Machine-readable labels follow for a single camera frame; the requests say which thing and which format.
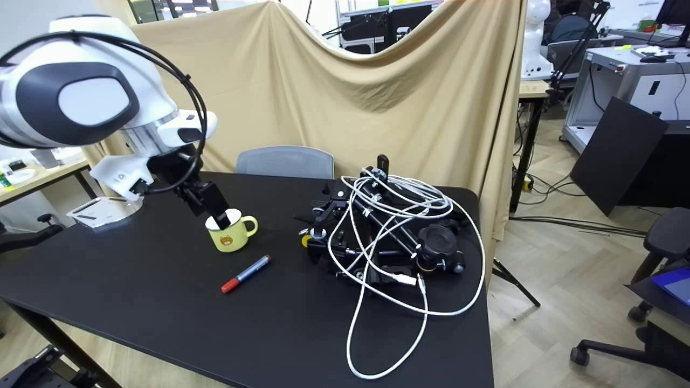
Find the gray chair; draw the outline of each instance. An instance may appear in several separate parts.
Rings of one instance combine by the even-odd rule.
[[[334,178],[333,155],[309,147],[261,147],[237,155],[237,172],[271,177]]]

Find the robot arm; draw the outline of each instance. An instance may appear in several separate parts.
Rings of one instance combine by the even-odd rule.
[[[8,61],[32,48],[18,65]],[[156,65],[188,87],[196,109],[179,109]],[[161,168],[171,189],[194,212],[226,227],[226,203],[213,183],[198,178],[205,138],[215,115],[205,111],[191,79],[165,57],[139,45],[137,35],[105,16],[66,17],[49,35],[22,44],[0,58],[0,143],[8,147],[85,147],[123,131],[130,155],[109,155],[94,177],[127,201],[151,192],[149,166]]]

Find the stand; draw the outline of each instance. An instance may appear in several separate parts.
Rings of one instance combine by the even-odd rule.
[[[542,301],[501,260],[494,260],[491,273],[517,287],[523,295],[535,304],[535,308],[542,305]]]

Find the black table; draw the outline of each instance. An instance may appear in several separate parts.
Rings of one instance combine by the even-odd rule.
[[[105,232],[73,227],[28,258],[0,265],[0,297],[76,365],[117,382],[49,319],[130,344],[201,374],[240,385],[356,385],[346,365],[346,335],[359,287],[313,265],[301,245],[301,215],[324,180],[207,175],[261,231],[237,254],[212,245],[202,217],[177,196],[146,199],[130,225]],[[449,189],[477,217],[477,196]],[[427,280],[429,304],[470,300],[482,263],[463,241],[466,273]],[[232,295],[221,284],[261,254],[271,265]],[[398,359],[414,341],[418,315],[370,297],[353,338],[366,373]],[[429,319],[417,354],[378,385],[494,385],[488,301],[456,319]]]

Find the blue marker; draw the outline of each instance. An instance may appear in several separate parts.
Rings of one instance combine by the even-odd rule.
[[[249,280],[253,273],[261,271],[271,258],[269,257],[261,257],[256,263],[253,263],[249,269],[244,269],[240,275],[226,280],[221,290],[223,293],[232,293],[233,289],[237,289],[244,280]]]

